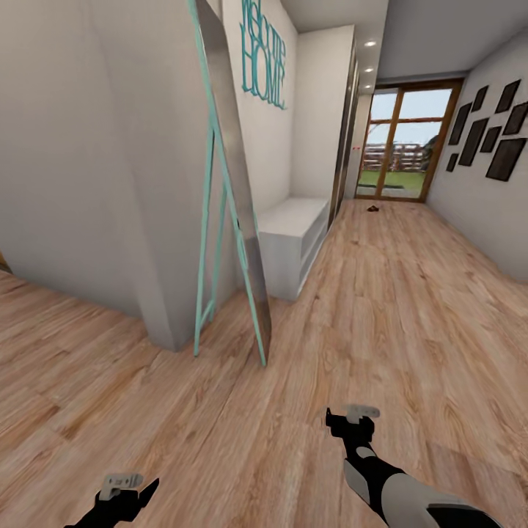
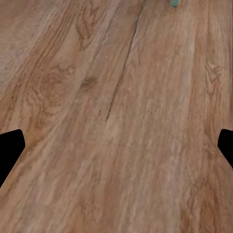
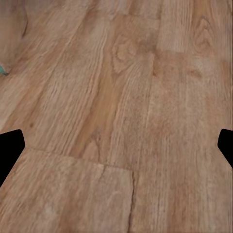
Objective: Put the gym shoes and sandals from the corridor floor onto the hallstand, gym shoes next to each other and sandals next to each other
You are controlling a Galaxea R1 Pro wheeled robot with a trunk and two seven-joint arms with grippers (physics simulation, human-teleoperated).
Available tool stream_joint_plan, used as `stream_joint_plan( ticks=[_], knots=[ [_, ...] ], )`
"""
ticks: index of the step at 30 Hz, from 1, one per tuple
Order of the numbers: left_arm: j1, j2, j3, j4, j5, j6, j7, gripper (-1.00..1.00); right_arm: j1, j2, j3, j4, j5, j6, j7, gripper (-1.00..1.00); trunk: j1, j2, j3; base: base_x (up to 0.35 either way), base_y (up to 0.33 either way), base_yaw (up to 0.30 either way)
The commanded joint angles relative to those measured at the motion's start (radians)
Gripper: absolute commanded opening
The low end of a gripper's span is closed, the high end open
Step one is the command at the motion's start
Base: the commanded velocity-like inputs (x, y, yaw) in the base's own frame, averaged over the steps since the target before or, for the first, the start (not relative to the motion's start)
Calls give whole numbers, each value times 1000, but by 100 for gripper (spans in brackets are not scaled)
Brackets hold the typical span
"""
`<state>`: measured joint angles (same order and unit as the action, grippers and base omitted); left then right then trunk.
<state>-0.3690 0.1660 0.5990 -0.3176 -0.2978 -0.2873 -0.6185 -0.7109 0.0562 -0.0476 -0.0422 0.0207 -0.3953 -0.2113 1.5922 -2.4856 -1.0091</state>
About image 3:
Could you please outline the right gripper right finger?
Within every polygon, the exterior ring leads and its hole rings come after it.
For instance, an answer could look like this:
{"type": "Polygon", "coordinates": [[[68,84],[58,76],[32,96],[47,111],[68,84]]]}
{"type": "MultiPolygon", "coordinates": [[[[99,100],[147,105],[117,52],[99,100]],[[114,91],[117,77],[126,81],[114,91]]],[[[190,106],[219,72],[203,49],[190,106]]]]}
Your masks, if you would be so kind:
{"type": "Polygon", "coordinates": [[[233,167],[233,131],[222,129],[217,145],[233,167]]]}

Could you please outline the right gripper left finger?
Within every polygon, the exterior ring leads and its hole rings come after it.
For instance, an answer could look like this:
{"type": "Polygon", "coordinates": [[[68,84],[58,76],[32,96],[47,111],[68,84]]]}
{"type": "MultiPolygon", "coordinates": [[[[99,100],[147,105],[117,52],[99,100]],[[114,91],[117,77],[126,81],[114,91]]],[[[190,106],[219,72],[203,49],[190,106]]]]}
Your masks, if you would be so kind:
{"type": "Polygon", "coordinates": [[[24,148],[22,130],[0,134],[0,188],[24,148]]]}

